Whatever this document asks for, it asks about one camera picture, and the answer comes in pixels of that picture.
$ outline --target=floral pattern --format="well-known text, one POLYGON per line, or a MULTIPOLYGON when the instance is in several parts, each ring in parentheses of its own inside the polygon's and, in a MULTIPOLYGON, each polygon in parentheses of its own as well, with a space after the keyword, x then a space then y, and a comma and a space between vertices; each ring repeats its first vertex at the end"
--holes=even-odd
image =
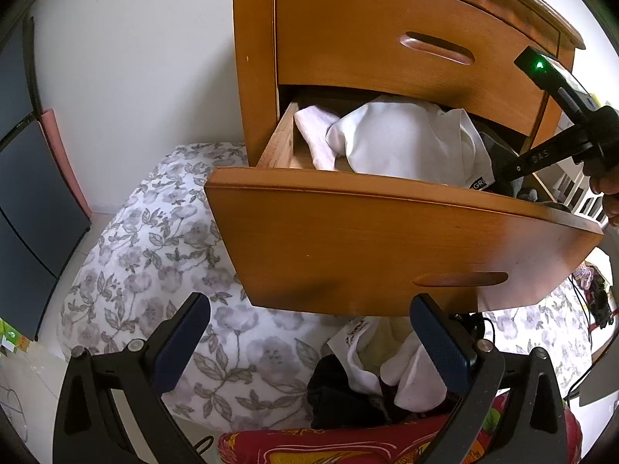
MULTIPOLYGON (((537 305, 484 316, 494 323, 499 350, 528 354, 533 347, 543 347, 549 352, 561 396, 591 366, 587 318, 569 278, 537 305)), ((485 338, 492 340, 489 324, 485 338)))
MULTIPOLYGON (((88 254, 58 338, 67 358, 78 344, 116 352, 200 291, 211 320, 176 388, 162 396, 169 410, 222 432, 309 427, 307 382, 350 318, 251 305, 203 191, 214 168, 246 164, 245 147, 234 143, 180 146, 159 162, 88 254)), ((563 393, 590 365, 584 313, 568 283, 539 305, 486 316, 500 349, 549 350, 563 393)))

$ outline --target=drawer handle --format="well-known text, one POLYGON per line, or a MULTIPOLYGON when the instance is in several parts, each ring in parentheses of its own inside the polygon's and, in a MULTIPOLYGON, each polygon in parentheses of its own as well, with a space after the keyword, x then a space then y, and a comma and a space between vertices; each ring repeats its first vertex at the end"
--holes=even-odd
POLYGON ((469 49, 436 36, 407 31, 400 37, 400 43, 414 51, 437 55, 438 57, 465 64, 466 66, 471 66, 475 63, 475 56, 469 49))
POLYGON ((422 288, 468 288, 499 285, 508 277, 506 272, 455 272, 424 274, 413 282, 422 288))

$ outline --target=human hand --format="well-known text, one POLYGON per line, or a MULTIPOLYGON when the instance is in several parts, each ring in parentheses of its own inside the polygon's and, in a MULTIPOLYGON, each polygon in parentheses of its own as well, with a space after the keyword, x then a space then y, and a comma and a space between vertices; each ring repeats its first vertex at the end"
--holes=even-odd
POLYGON ((602 206, 609 217, 609 224, 619 226, 619 165, 600 178, 590 178, 593 193, 603 193, 602 206))

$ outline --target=floor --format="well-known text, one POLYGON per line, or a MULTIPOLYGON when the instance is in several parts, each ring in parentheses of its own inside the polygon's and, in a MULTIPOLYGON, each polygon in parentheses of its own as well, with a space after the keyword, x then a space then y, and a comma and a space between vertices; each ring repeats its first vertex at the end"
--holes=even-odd
MULTIPOLYGON (((0 355, 0 406, 41 464, 52 464, 56 406, 67 367, 56 337, 60 308, 86 256, 112 217, 93 214, 91 231, 75 250, 51 297, 39 331, 39 341, 32 343, 27 353, 18 351, 7 356, 0 355)), ((137 429, 124 396, 115 393, 115 400, 138 457, 148 464, 157 464, 137 429)), ((192 422, 177 420, 177 423, 191 442, 213 434, 192 422)), ((217 442, 219 435, 213 436, 217 442)), ((202 454, 206 462, 221 462, 215 447, 216 444, 202 454)))

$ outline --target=wooden dresser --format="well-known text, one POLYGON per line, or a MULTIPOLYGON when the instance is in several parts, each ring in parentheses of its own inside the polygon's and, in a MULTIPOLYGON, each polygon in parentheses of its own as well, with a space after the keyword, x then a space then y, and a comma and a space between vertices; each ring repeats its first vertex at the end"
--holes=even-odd
POLYGON ((541 0, 234 0, 250 165, 205 189, 254 305, 408 314, 539 302, 601 238, 597 224, 525 201, 383 176, 317 171, 293 114, 417 97, 519 133, 527 150, 560 110, 515 65, 532 45, 571 69, 578 32, 541 0))

